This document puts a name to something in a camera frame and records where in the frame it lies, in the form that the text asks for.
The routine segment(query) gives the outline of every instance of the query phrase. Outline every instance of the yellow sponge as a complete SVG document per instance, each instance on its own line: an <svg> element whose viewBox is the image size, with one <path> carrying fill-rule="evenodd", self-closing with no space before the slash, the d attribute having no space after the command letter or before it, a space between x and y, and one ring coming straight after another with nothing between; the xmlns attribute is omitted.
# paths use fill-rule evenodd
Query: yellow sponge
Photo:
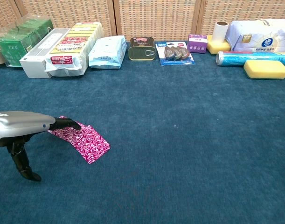
<svg viewBox="0 0 285 224"><path fill-rule="evenodd" d="M249 78L285 78L285 66L280 61L247 60L244 69Z"/></svg>
<svg viewBox="0 0 285 224"><path fill-rule="evenodd" d="M230 44L224 40L223 43L212 42L212 35L207 35L208 46L207 49L213 55L217 54L219 51L230 51Z"/></svg>

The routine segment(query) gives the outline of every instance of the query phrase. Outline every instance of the tin can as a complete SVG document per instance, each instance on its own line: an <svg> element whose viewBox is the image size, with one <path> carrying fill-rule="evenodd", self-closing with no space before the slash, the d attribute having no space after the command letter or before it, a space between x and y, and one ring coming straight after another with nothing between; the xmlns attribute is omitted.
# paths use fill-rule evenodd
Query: tin can
<svg viewBox="0 0 285 224"><path fill-rule="evenodd" d="M153 60L156 48L152 37L133 37L130 40L128 55L131 60Z"/></svg>

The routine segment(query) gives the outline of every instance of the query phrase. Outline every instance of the paper towel roll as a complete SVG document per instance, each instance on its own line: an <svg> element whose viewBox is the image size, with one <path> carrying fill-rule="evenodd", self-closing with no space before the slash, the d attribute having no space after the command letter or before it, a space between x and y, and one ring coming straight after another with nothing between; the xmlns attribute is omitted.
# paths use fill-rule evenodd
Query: paper towel roll
<svg viewBox="0 0 285 224"><path fill-rule="evenodd" d="M213 32L212 41L213 42L219 42L223 43L225 40L225 35L228 29L228 23L227 22L216 22Z"/></svg>

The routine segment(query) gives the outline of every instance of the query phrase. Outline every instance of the purple box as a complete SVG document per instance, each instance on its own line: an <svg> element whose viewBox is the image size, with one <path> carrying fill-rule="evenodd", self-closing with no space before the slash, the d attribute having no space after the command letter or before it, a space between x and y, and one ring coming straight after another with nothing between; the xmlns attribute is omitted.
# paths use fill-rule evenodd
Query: purple box
<svg viewBox="0 0 285 224"><path fill-rule="evenodd" d="M207 49L207 36L206 35L197 35L189 34L188 37L188 50L194 53L206 53Z"/></svg>

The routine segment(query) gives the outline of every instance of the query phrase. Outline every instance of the packaged wipes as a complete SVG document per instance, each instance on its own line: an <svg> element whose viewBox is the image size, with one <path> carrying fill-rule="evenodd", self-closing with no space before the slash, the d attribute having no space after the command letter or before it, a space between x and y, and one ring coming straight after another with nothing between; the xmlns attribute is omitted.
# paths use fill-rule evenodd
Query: packaged wipes
<svg viewBox="0 0 285 224"><path fill-rule="evenodd" d="M81 76L88 67L88 53L103 37L99 22L78 22L46 57L46 72L52 76Z"/></svg>
<svg viewBox="0 0 285 224"><path fill-rule="evenodd" d="M124 36L98 39L89 53L89 66L95 69L119 69L126 49L127 44Z"/></svg>
<svg viewBox="0 0 285 224"><path fill-rule="evenodd" d="M226 40L231 51L285 52L285 19L233 21Z"/></svg>

